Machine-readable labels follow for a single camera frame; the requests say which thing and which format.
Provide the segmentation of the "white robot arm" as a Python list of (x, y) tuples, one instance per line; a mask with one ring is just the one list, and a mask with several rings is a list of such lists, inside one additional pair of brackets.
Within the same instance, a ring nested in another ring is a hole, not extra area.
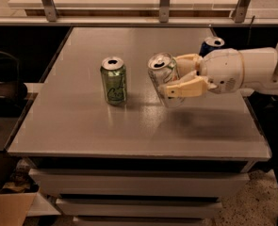
[(201, 57), (176, 59), (180, 78), (159, 89), (168, 97), (197, 97), (210, 91), (231, 93), (252, 89), (278, 95), (278, 43), (274, 48), (218, 49)]

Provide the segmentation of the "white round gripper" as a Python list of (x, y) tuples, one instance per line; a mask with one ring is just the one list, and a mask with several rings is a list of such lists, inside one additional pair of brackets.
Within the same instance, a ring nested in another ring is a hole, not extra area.
[(174, 60), (181, 78), (162, 86), (162, 92), (171, 98), (198, 97), (208, 90), (231, 93), (243, 82), (243, 58), (235, 49), (214, 50), (204, 57), (186, 54)]

